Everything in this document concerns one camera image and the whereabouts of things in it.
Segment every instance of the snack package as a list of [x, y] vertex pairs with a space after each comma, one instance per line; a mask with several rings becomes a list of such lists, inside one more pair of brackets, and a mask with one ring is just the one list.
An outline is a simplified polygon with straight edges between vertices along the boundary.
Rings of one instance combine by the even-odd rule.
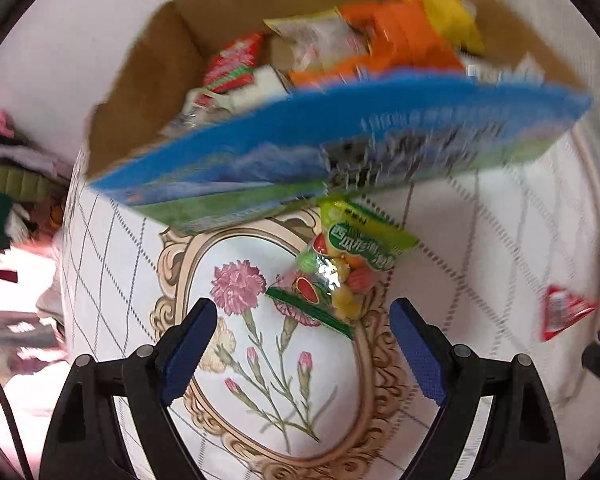
[[270, 65], [253, 71], [253, 84], [243, 86], [228, 93], [232, 111], [241, 114], [264, 106], [272, 101], [288, 97], [288, 92], [278, 72]]
[[340, 78], [351, 81], [359, 70], [377, 75], [400, 67], [464, 72], [451, 46], [433, 29], [421, 0], [357, 2], [338, 8], [351, 27], [364, 30], [370, 40], [370, 54], [350, 57], [328, 70], [289, 73], [298, 87], [319, 87]]
[[182, 111], [160, 131], [160, 134], [174, 139], [194, 128], [225, 121], [233, 113], [227, 95], [216, 94], [206, 88], [194, 88], [187, 92]]
[[595, 309], [595, 303], [583, 296], [573, 294], [562, 286], [548, 286], [544, 298], [542, 341], [554, 338]]
[[322, 233], [266, 294], [353, 339], [364, 295], [418, 239], [344, 200], [323, 202], [320, 219]]
[[462, 0], [422, 0], [424, 10], [436, 32], [454, 48], [484, 56], [484, 42], [475, 19]]
[[544, 82], [544, 70], [528, 52], [513, 70], [509, 66], [497, 68], [482, 58], [469, 54], [458, 54], [458, 57], [466, 68], [467, 76], [476, 78], [481, 83], [524, 82], [541, 85]]
[[349, 28], [336, 9], [308, 16], [264, 20], [265, 25], [294, 43], [296, 71], [325, 70], [366, 54], [365, 43]]
[[254, 32], [222, 49], [212, 60], [203, 85], [216, 93], [253, 83], [253, 70], [262, 49], [262, 33]]

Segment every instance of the colorful candy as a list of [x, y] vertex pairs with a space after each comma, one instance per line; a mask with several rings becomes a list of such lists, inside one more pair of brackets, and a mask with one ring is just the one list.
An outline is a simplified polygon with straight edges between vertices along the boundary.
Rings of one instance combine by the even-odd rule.
[[328, 237], [324, 237], [324, 243], [327, 246], [327, 255], [329, 255], [331, 258], [339, 258], [344, 254], [341, 250], [338, 250], [331, 245]]
[[331, 304], [335, 308], [346, 308], [353, 301], [353, 292], [347, 285], [341, 285], [331, 292]]
[[314, 274], [318, 271], [318, 254], [311, 249], [302, 251], [296, 256], [296, 265], [305, 274]]
[[354, 256], [353, 254], [345, 253], [344, 261], [346, 261], [352, 269], [366, 266], [366, 260], [362, 256]]
[[351, 270], [349, 269], [349, 264], [342, 258], [334, 258], [331, 260], [331, 263], [336, 268], [336, 272], [338, 273], [338, 282], [346, 282]]
[[315, 237], [314, 243], [311, 245], [313, 250], [318, 254], [327, 254], [327, 242], [324, 239], [324, 234], [320, 233]]
[[334, 310], [336, 316], [341, 320], [352, 320], [360, 317], [362, 312], [362, 305], [356, 300], [349, 301], [349, 303], [341, 305]]
[[376, 273], [369, 267], [353, 269], [349, 274], [347, 286], [354, 294], [366, 294], [374, 286]]

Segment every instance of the green candy wrapper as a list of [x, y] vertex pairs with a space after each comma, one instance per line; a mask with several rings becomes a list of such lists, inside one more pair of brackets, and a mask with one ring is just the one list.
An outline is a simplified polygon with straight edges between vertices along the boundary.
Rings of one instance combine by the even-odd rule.
[[266, 294], [354, 337], [362, 300], [418, 239], [369, 209], [346, 200], [320, 205], [322, 233], [298, 256], [282, 283]]

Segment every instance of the yellow snack bag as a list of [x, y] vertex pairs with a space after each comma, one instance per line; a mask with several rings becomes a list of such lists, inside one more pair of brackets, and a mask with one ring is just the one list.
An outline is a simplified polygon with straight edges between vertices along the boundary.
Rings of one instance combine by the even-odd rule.
[[474, 17], [461, 0], [423, 0], [427, 18], [436, 32], [457, 49], [484, 56], [484, 42]]

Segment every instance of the orange snack bag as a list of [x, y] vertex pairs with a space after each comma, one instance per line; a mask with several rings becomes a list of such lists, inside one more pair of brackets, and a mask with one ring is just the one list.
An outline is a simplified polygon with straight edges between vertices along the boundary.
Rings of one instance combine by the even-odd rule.
[[355, 78], [358, 67], [372, 74], [399, 66], [453, 70], [464, 66], [453, 48], [433, 29], [422, 0], [360, 2], [338, 8], [349, 25], [370, 36], [370, 54], [344, 60], [330, 70], [289, 73], [298, 87], [319, 86], [335, 78]]

